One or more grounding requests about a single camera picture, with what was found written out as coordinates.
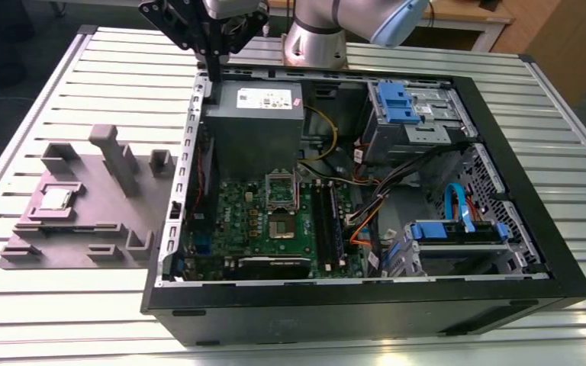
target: ram slot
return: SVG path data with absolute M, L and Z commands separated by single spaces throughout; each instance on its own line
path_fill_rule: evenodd
M 318 267 L 321 271 L 331 270 L 329 245 L 327 245 L 327 230 L 325 225 L 325 209 L 323 209 L 323 189 L 317 184 L 311 190 L 311 217 L 314 218 L 315 229 L 315 254 L 318 256 Z

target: blue plastic latch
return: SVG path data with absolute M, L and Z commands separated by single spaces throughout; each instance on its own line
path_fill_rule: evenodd
M 399 242 L 395 243 L 391 250 L 387 251 L 386 258 L 383 259 L 383 267 L 387 267 L 387 263 L 391 261 L 391 258 L 395 256 L 397 252 L 402 248 L 402 245 Z
M 508 240 L 510 234 L 508 233 L 508 226 L 505 223 L 497 223 L 497 231 L 502 240 Z
M 386 122 L 390 124 L 419 124 L 422 119 L 413 109 L 413 98 L 405 86 L 397 82 L 377 84 L 379 100 L 386 113 Z
M 414 239 L 422 239 L 422 230 L 417 224 L 411 225 L 411 234 Z
M 422 235 L 427 239 L 443 239 L 447 237 L 443 223 L 419 223 L 418 225 L 422 229 Z

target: slotted aluminum table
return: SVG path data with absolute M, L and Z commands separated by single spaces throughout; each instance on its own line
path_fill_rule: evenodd
M 255 39 L 234 61 L 279 64 L 279 50 L 279 39 Z M 586 274 L 586 129 L 540 69 L 510 55 L 361 44 L 349 45 L 349 64 L 474 79 Z M 116 124 L 135 154 L 179 154 L 195 72 L 192 54 L 159 32 L 83 28 L 0 158 L 0 249 L 45 170 L 39 156 L 49 141 L 93 153 L 91 125 Z M 100 358 L 124 365 L 586 365 L 586 301 L 481 336 L 184 349 L 139 313 L 146 275 L 0 270 L 0 359 L 77 365 L 101 364 Z

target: black cable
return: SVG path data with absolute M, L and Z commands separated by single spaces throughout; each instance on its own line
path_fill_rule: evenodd
M 377 213 L 373 216 L 373 219 L 369 222 L 369 231 L 370 231 L 370 250 L 373 254 L 379 259 L 379 265 L 374 267 L 369 261 L 369 277 L 382 277 L 382 267 L 383 267 L 383 250 L 382 250 L 382 242 L 379 240 L 379 214 Z
M 435 9 L 434 9 L 434 3 L 431 2 L 431 0 L 429 0 L 429 6 L 430 6 L 430 10 L 431 10 L 431 14 L 429 16 L 429 28 L 433 28 L 434 23 L 435 23 Z

